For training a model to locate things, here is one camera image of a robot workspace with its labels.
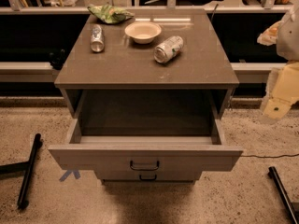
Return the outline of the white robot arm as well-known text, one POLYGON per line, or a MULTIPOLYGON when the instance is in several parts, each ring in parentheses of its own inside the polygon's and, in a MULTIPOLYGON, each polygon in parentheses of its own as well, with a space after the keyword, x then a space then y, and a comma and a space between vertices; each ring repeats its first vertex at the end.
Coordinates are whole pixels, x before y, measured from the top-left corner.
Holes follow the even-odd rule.
POLYGON ((260 110, 261 121, 275 123, 299 101, 299 6, 293 7, 257 38, 262 45, 276 45, 277 54, 287 60, 268 76, 260 110))

